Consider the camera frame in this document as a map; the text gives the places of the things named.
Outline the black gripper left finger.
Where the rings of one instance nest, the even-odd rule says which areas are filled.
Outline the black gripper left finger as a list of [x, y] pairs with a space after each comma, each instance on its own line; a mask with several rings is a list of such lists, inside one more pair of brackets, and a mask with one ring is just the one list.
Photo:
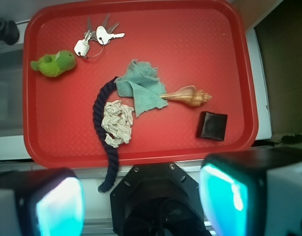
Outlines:
[[0, 172], [0, 236], [79, 236], [81, 181], [68, 168]]

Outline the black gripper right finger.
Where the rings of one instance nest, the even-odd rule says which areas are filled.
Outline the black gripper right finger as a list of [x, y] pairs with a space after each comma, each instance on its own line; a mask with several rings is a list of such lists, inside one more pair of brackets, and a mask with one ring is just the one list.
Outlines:
[[199, 194], [219, 236], [302, 236], [302, 149], [209, 154]]

